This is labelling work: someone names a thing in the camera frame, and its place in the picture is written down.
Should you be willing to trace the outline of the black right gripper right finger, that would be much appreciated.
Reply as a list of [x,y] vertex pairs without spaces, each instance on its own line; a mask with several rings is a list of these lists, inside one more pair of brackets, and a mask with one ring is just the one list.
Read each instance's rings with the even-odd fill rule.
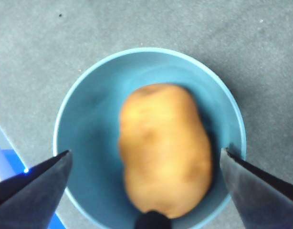
[[221,149],[226,187],[247,229],[293,229],[293,184]]

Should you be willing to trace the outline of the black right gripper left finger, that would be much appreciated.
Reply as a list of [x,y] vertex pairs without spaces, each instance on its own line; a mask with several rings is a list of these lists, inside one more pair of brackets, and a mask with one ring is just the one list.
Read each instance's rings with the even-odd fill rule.
[[0,182],[0,229],[46,229],[67,186],[73,163],[66,150]]

